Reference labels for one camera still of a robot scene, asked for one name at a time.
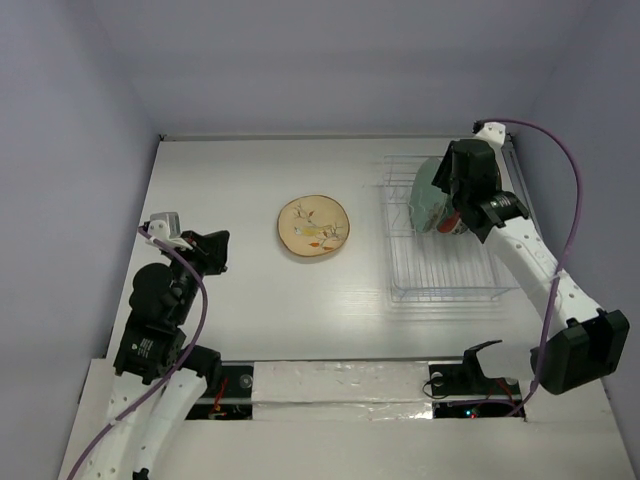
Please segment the light green flower plate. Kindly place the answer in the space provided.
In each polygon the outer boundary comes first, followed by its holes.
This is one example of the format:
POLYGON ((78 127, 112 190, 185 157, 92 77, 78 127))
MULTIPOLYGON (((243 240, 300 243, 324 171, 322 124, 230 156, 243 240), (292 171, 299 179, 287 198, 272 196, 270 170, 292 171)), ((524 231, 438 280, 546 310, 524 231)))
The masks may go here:
POLYGON ((418 233, 433 230, 445 210, 447 196, 432 184, 440 163, 438 158, 427 158, 414 177, 408 205, 411 224, 418 233))

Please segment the red and teal plate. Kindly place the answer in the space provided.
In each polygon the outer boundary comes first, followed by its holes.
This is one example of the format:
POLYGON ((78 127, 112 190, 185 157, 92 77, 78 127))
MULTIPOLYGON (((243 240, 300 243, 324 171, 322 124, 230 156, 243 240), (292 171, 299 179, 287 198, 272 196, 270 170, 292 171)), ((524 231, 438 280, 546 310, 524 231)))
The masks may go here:
POLYGON ((458 221, 462 221, 460 214, 455 209, 447 210, 439 220, 436 230, 442 234, 451 234, 458 221))

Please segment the blue floral rim plate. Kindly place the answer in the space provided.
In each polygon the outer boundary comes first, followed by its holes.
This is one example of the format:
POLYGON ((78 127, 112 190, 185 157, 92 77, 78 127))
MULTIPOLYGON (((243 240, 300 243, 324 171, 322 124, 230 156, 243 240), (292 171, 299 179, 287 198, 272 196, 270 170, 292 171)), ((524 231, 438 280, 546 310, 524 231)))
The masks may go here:
POLYGON ((468 231, 468 227, 462 221, 458 221, 455 227, 453 228, 453 230, 451 231, 451 234, 460 235, 460 234, 464 234, 467 231, 468 231))

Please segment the beige bird pattern plate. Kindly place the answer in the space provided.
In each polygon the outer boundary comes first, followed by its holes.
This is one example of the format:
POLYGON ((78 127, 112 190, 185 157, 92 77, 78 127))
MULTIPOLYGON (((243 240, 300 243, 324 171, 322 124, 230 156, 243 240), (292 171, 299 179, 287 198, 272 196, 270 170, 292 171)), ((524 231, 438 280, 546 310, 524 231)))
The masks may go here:
POLYGON ((338 201, 326 195, 306 195, 282 207, 277 233, 288 252, 315 258, 337 252, 349 239, 351 222, 338 201))

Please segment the dark teal glazed plate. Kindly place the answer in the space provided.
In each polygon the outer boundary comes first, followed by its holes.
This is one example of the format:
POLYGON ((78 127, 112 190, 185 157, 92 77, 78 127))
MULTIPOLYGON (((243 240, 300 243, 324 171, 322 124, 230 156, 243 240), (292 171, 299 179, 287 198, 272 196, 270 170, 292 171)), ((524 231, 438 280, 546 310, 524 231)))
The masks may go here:
POLYGON ((496 180, 495 180, 496 191, 502 191, 503 190, 502 175, 498 167, 496 167, 495 169, 495 174, 496 174, 496 180))

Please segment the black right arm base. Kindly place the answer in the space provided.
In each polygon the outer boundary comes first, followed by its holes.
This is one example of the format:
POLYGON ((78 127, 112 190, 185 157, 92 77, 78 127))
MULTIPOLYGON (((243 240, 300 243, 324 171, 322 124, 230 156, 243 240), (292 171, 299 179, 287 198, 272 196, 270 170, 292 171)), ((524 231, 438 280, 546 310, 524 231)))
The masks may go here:
POLYGON ((523 394, 517 381, 510 384, 505 377, 487 377, 481 368, 478 353, 498 343, 483 342, 466 349, 457 360, 429 364, 422 392, 432 402, 435 419, 501 418, 521 405, 523 394))

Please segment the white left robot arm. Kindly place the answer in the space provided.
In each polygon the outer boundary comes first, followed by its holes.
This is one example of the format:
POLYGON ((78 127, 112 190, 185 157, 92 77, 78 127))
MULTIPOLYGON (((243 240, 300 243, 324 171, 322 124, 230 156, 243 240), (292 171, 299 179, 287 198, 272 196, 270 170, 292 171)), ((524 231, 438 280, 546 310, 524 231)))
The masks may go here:
POLYGON ((138 232, 169 257, 134 276, 130 314, 113 363, 105 426, 70 479, 151 479, 202 395, 221 383, 219 352, 198 345, 209 297, 204 279, 226 272, 230 233, 174 232, 151 220, 138 232))

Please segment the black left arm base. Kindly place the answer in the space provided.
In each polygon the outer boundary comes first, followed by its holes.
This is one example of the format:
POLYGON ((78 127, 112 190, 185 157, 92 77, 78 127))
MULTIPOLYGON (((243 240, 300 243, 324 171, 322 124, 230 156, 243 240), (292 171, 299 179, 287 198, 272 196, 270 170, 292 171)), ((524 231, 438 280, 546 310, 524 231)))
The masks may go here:
POLYGON ((187 420, 252 419, 253 363, 223 362, 218 351, 195 346, 182 368, 196 371, 207 381, 187 420))

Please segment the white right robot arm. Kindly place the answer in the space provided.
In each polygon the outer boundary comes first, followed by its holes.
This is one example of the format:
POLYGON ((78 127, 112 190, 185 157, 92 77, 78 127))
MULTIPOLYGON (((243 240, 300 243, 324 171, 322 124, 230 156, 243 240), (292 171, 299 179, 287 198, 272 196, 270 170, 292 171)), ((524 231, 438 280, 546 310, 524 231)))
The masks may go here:
POLYGON ((530 352, 535 380, 561 395, 615 372, 630 323, 587 295, 546 247, 529 210, 501 187, 493 146, 449 143, 432 180, 462 223, 518 282, 542 318, 542 344, 530 352))

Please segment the white foam block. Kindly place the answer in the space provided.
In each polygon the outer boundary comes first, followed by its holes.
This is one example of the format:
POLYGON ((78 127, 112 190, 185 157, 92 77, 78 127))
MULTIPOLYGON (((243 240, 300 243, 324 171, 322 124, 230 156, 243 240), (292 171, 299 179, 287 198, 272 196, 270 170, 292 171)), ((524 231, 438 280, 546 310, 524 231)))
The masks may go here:
POLYGON ((278 361, 254 365, 257 421, 430 420, 421 361, 278 361))

